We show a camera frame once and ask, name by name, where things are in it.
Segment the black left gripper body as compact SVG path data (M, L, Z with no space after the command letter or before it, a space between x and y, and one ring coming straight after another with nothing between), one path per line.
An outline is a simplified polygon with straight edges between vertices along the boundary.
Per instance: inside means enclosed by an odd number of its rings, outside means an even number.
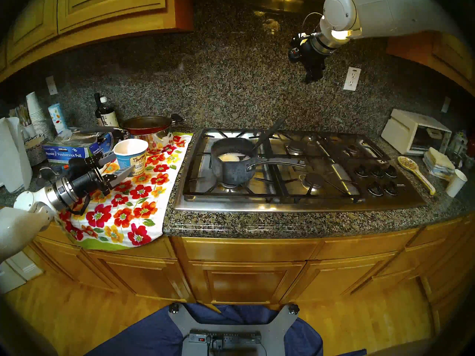
M96 165L74 166L74 200L88 196L96 190L109 191L105 186L105 176L102 176Z

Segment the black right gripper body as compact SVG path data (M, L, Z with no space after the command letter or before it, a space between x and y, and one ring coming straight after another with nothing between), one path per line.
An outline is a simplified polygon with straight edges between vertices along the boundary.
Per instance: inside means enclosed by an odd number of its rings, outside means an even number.
M307 67L325 67L326 56L319 53L310 41L301 42L301 62Z

